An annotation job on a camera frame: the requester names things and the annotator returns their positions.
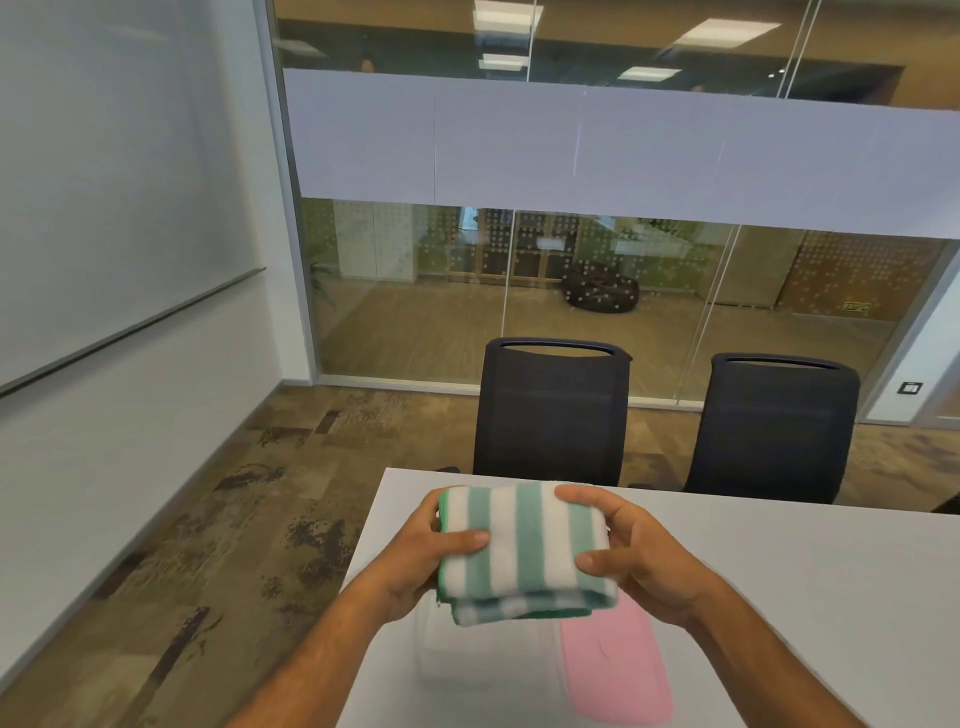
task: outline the glass wall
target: glass wall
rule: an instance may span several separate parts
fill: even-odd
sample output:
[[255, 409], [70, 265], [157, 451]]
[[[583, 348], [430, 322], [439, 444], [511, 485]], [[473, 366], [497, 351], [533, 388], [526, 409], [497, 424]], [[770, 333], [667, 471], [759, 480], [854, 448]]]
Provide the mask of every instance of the glass wall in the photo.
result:
[[326, 375], [478, 384], [524, 335], [620, 346], [648, 401], [702, 400], [718, 352], [866, 379], [960, 237], [947, 115], [691, 95], [956, 109], [960, 7], [275, 10]]
[[702, 400], [718, 352], [866, 376], [945, 241], [303, 200], [324, 373], [477, 384], [500, 336], [615, 344], [631, 395]]
[[936, 0], [275, 6], [291, 68], [960, 108], [960, 6]]

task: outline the forearm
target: forearm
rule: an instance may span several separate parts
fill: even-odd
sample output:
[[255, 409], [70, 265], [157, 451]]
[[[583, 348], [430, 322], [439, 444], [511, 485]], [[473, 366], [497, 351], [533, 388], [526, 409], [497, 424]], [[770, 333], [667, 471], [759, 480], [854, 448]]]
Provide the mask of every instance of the forearm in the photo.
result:
[[862, 728], [859, 720], [722, 579], [689, 629], [751, 728]]
[[374, 596], [350, 584], [228, 728], [332, 728], [383, 623]]

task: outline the folded towel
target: folded towel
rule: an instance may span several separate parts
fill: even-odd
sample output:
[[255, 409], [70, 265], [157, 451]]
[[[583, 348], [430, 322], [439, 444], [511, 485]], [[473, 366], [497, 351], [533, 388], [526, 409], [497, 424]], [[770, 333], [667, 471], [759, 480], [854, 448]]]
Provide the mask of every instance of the folded towel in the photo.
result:
[[482, 528], [490, 544], [440, 564], [437, 598], [463, 626], [501, 619], [585, 617], [616, 604], [611, 579], [577, 569], [573, 557], [609, 548], [603, 514], [565, 503], [556, 482], [457, 486], [440, 498], [443, 532]]

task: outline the hand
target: hand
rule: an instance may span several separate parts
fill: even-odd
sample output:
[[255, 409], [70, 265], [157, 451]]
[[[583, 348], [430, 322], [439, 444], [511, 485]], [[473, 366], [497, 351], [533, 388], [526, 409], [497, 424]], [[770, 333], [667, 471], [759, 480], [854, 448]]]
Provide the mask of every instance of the hand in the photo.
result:
[[444, 490], [427, 494], [394, 539], [348, 587], [363, 590], [383, 622], [406, 617], [436, 586], [442, 558], [479, 551], [490, 541], [486, 531], [439, 532], [437, 506]]
[[611, 576], [660, 621], [692, 626], [703, 601], [726, 582], [687, 551], [645, 509], [603, 488], [559, 485], [557, 497], [599, 509], [610, 528], [610, 549], [585, 551], [574, 563], [584, 573]]

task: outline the wooden floor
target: wooden floor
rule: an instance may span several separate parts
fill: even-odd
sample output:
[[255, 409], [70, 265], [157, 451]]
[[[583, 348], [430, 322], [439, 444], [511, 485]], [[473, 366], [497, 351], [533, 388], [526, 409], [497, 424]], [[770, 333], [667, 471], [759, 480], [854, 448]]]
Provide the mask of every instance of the wooden floor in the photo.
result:
[[[500, 335], [502, 286], [460, 282], [325, 280], [316, 319], [328, 374], [478, 384], [484, 346]], [[643, 294], [629, 313], [584, 311], [560, 291], [510, 289], [507, 336], [615, 344], [634, 358], [631, 394], [672, 399], [704, 302], [693, 294]], [[702, 400], [718, 352], [799, 354], [839, 361], [865, 376], [893, 332], [889, 322], [804, 316], [717, 305], [681, 400]]]
[[[221, 725], [336, 595], [384, 468], [469, 472], [476, 409], [279, 389], [0, 696], [0, 726]], [[698, 419], [630, 410], [621, 482], [679, 489]], [[930, 510], [958, 490], [960, 432], [860, 425], [837, 502]]]

